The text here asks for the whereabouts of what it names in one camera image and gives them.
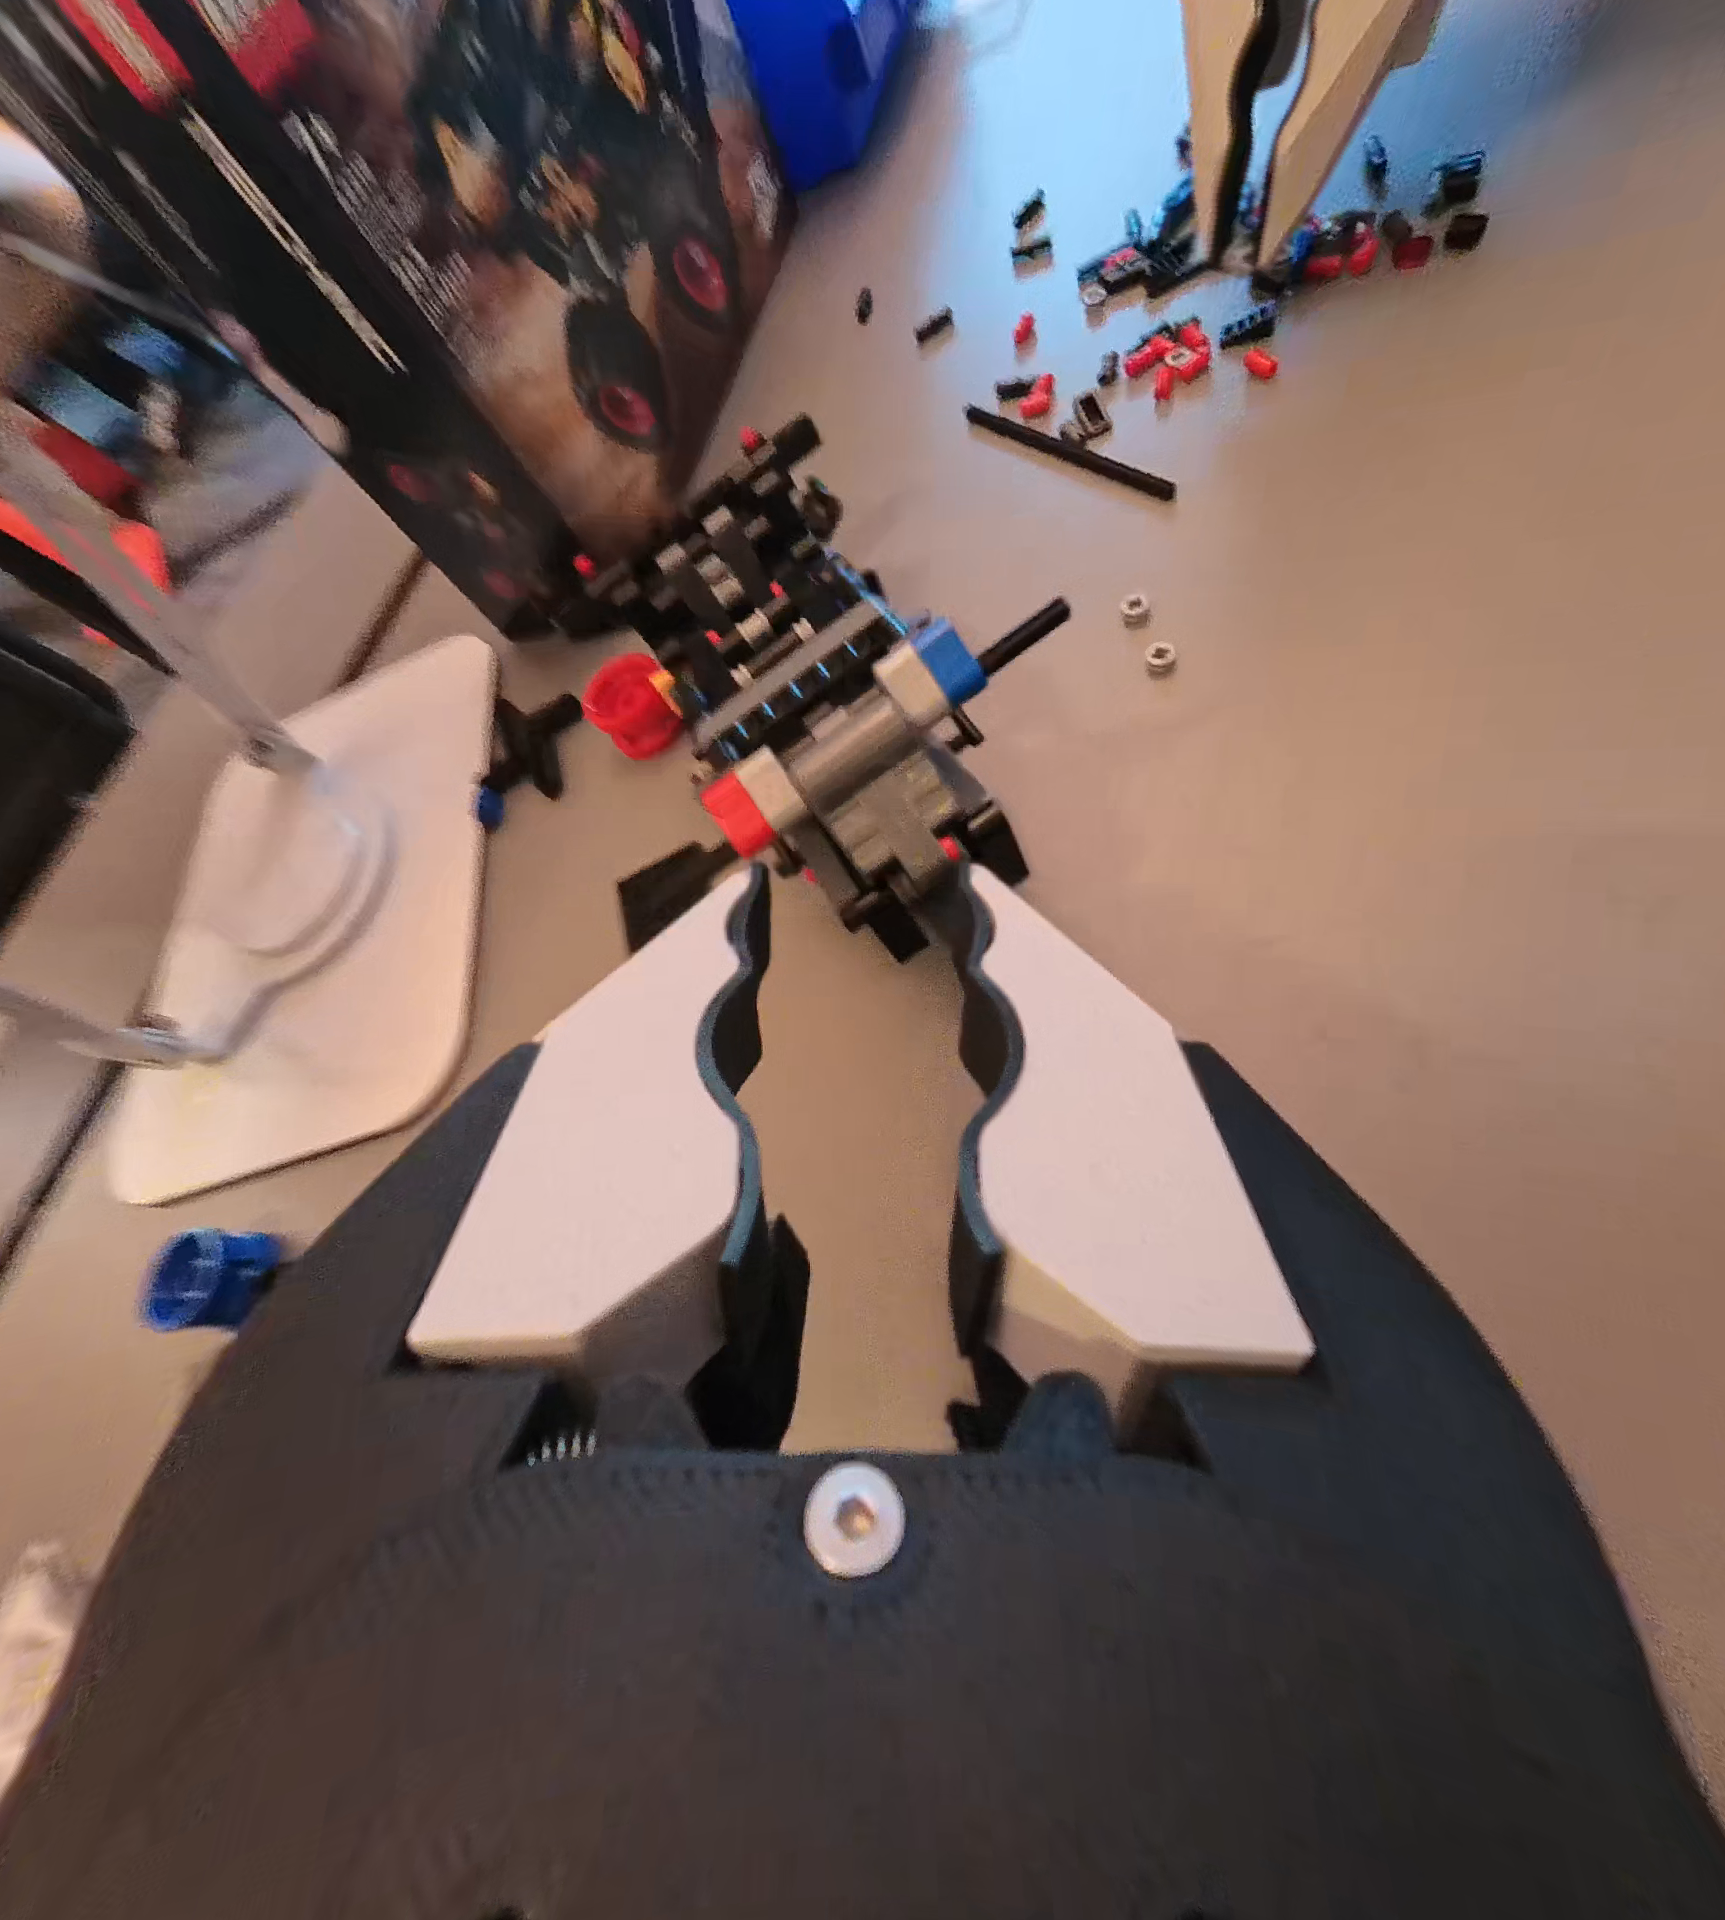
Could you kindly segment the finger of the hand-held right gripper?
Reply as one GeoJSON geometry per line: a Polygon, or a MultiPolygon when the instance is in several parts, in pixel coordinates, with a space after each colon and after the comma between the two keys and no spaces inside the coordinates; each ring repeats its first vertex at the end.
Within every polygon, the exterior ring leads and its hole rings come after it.
{"type": "Polygon", "coordinates": [[[1248,179],[1259,93],[1292,54],[1286,2],[1182,2],[1197,244],[1206,272],[1223,267],[1248,179]]]}
{"type": "Polygon", "coordinates": [[[1266,2],[1259,4],[1262,50],[1257,97],[1284,91],[1280,117],[1262,123],[1264,172],[1259,189],[1257,281],[1284,286],[1296,232],[1333,174],[1383,82],[1419,63],[1437,31],[1443,2],[1266,2]]]}

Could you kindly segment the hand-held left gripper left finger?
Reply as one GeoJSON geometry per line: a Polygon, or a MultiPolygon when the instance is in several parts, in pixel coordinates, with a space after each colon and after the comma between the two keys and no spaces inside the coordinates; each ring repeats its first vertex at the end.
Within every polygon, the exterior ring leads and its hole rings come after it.
{"type": "Polygon", "coordinates": [[[734,867],[537,1031],[411,1356],[657,1380],[715,1444],[774,1444],[770,1236],[736,1097],[769,963],[770,871],[734,867]]]}

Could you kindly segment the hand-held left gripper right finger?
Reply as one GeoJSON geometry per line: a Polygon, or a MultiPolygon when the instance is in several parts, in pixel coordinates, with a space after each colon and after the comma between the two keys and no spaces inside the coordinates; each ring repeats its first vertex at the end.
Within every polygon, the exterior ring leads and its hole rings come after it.
{"type": "Polygon", "coordinates": [[[1313,1332],[1174,1025],[986,867],[951,907],[976,1106],[949,1307],[982,1421],[1080,1377],[1129,1438],[1181,1376],[1303,1376],[1313,1332]]]}

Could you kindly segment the small connector pins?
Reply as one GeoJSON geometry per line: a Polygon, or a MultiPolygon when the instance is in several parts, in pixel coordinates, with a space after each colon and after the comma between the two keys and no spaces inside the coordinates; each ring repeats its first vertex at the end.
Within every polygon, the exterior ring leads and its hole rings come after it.
{"type": "MultiPolygon", "coordinates": [[[[1100,319],[1129,298],[1156,307],[1215,272],[1198,232],[1190,134],[1184,128],[1172,142],[1178,176],[1158,209],[1142,215],[1130,208],[1121,239],[1077,267],[1077,298],[1090,319],[1100,319]]],[[[1419,211],[1406,211],[1391,199],[1393,160],[1379,135],[1365,135],[1358,156],[1370,204],[1304,215],[1264,265],[1254,265],[1259,189],[1245,185],[1231,252],[1248,273],[1250,301],[1216,323],[1197,314],[1158,315],[1126,347],[1106,347],[1090,386],[1068,398],[1066,418],[1057,423],[1058,440],[1089,452],[1113,431],[1104,396],[1115,387],[1141,381],[1155,404],[1167,407],[1178,389],[1206,377],[1218,355],[1234,357],[1250,380],[1268,381],[1280,372],[1271,341],[1286,299],[1337,281],[1365,280],[1379,267],[1419,273],[1437,254],[1460,257],[1481,246],[1490,224],[1490,215],[1479,208],[1488,167],[1485,147],[1438,160],[1419,211]]]]}

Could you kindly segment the brick-built toy truck chassis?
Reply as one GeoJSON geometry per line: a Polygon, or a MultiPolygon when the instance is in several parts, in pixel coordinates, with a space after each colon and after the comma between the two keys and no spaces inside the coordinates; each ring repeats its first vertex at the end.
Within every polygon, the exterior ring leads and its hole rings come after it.
{"type": "Polygon", "coordinates": [[[1007,812],[963,766],[993,640],[900,616],[839,551],[842,504],[804,469],[820,443],[806,414],[745,431],[657,549],[577,561],[553,625],[630,632],[676,678],[707,843],[808,877],[841,924],[907,962],[963,865],[1008,885],[1028,871],[1007,812]]]}

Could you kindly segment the black axle rod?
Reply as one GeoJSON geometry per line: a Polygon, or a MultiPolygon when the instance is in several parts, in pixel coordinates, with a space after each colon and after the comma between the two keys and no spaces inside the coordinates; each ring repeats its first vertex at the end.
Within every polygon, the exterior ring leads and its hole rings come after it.
{"type": "Polygon", "coordinates": [[[970,429],[995,441],[1024,450],[1060,468],[1071,468],[1106,484],[1135,492],[1138,497],[1171,505],[1178,497],[1177,484],[1152,469],[1098,452],[1089,443],[1066,441],[1058,433],[1038,429],[1018,418],[995,412],[979,401],[964,404],[970,429]]]}
{"type": "Polygon", "coordinates": [[[1024,616],[1017,625],[997,635],[986,644],[979,656],[976,666],[984,675],[995,675],[1028,649],[1033,649],[1041,640],[1058,632],[1066,625],[1071,618],[1071,606],[1065,595],[1055,595],[1045,601],[1036,611],[1024,616]]]}

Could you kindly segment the black square panel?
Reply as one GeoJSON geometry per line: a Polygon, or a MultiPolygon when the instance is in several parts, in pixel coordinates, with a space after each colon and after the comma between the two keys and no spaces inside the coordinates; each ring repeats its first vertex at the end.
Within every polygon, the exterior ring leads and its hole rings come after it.
{"type": "Polygon", "coordinates": [[[733,870],[742,856],[722,837],[688,840],[616,882],[616,899],[630,954],[653,942],[733,870]]]}

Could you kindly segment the white book stand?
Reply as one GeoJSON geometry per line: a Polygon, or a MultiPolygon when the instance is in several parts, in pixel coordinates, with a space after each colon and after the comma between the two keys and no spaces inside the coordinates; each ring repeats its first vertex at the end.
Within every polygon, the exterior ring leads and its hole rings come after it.
{"type": "MultiPolygon", "coordinates": [[[[58,289],[98,283],[88,259],[74,189],[0,119],[0,415],[58,327],[58,289]]],[[[497,668],[486,640],[444,635],[275,718],[178,607],[144,644],[237,737],[154,1004],[116,1025],[0,975],[0,1016],[123,1068],[108,1182],[156,1205],[393,1132],[435,1099],[470,1016],[497,668]]]]}

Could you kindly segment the blue wheel rim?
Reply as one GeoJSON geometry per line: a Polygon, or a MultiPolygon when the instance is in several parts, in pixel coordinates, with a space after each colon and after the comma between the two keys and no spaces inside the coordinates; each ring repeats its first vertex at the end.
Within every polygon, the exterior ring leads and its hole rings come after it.
{"type": "Polygon", "coordinates": [[[166,1240],[144,1276],[144,1330],[237,1332],[286,1260],[280,1236],[259,1229],[191,1227],[166,1240]]]}

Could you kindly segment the blue bin holding plastic bags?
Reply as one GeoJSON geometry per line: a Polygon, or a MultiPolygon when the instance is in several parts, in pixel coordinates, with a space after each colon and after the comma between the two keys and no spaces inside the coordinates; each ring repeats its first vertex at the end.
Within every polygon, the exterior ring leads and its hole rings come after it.
{"type": "Polygon", "coordinates": [[[728,4],[794,193],[862,160],[918,10],[916,2],[728,4]]]}

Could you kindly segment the black joined angle beams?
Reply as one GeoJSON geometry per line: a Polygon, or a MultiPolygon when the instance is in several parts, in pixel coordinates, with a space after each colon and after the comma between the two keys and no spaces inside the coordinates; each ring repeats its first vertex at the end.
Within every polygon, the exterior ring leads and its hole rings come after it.
{"type": "Polygon", "coordinates": [[[481,787],[505,795],[513,786],[526,784],[546,799],[559,801],[559,735],[581,719],[583,706],[571,692],[561,692],[534,709],[520,709],[497,695],[490,712],[490,766],[481,787]]]}

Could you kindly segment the large red wheel rim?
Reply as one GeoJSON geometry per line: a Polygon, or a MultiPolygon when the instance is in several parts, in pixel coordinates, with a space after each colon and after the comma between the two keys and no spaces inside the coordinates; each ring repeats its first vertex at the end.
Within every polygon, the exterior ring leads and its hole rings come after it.
{"type": "Polygon", "coordinates": [[[581,688],[579,708],[586,724],[632,762],[662,756],[684,735],[676,678],[650,652],[603,660],[581,688]]]}

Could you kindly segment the toy set box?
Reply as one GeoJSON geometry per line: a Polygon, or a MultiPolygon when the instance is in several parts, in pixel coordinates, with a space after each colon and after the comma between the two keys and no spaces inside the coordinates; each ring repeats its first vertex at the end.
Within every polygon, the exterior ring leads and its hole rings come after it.
{"type": "Polygon", "coordinates": [[[793,221],[728,4],[0,2],[0,113],[513,637],[674,520],[793,221]]]}

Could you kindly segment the red container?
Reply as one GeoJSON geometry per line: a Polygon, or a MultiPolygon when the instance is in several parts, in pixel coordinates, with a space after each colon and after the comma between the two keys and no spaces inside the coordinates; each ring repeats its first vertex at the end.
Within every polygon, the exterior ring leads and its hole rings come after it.
{"type": "Polygon", "coordinates": [[[48,428],[0,414],[0,568],[92,635],[138,652],[176,614],[161,539],[56,452],[48,428]]]}

